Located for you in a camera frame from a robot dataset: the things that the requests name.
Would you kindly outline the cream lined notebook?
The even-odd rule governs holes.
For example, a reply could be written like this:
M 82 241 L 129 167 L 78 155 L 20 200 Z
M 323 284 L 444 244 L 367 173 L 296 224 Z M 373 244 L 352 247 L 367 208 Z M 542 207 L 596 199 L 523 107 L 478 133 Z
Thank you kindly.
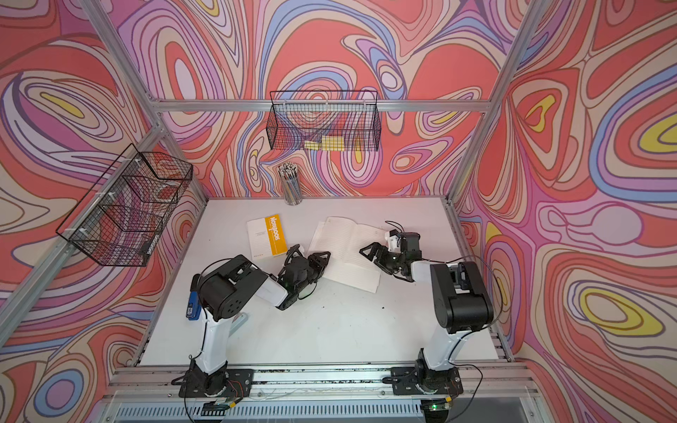
M 341 217 L 328 217 L 320 222 L 310 243 L 310 252 L 330 252 L 324 278 L 375 294 L 380 271 L 360 254 L 372 243 L 384 244 L 386 232 L 379 227 L 357 224 Z
M 278 257 L 288 251 L 280 215 L 250 220 L 246 224 L 250 253 L 254 259 Z

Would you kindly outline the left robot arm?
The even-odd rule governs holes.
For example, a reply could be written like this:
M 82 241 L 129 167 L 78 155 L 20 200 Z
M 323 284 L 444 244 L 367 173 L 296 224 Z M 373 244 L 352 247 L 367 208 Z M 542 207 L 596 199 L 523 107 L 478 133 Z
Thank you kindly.
M 276 274 L 263 270 L 244 255 L 220 259 L 193 278 L 197 301 L 206 314 L 203 342 L 190 360 L 190 371 L 209 380 L 224 374 L 227 342 L 236 316 L 255 296 L 284 311 L 312 295 L 331 261 L 331 252 L 303 255 L 300 245 L 287 252 Z

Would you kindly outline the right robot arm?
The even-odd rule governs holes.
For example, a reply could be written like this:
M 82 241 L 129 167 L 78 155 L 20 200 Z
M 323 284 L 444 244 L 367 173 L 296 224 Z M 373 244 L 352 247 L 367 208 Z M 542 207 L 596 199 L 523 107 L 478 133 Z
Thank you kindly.
M 384 377 L 396 396 L 442 395 L 456 397 L 463 386 L 455 364 L 463 345 L 495 319 L 493 303 L 473 261 L 423 257 L 421 236 L 392 230 L 386 245 L 370 243 L 359 253 L 381 271 L 409 283 L 428 283 L 438 327 L 428 345 L 419 351 L 411 368 L 397 367 Z

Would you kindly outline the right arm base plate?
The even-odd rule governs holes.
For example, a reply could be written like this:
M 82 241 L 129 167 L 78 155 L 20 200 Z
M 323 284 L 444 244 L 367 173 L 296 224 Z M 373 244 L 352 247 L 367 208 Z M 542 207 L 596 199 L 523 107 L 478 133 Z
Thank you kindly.
M 444 395 L 456 398 L 464 393 L 457 368 L 434 371 L 426 368 L 397 367 L 382 379 L 396 396 Z

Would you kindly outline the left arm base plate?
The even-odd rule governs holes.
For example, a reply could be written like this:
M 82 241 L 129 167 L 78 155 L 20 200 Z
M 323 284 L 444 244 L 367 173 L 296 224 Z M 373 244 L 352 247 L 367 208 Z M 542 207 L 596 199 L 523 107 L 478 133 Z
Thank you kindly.
M 180 385 L 180 398 L 248 398 L 253 369 L 217 370 L 208 375 L 200 368 L 189 369 Z

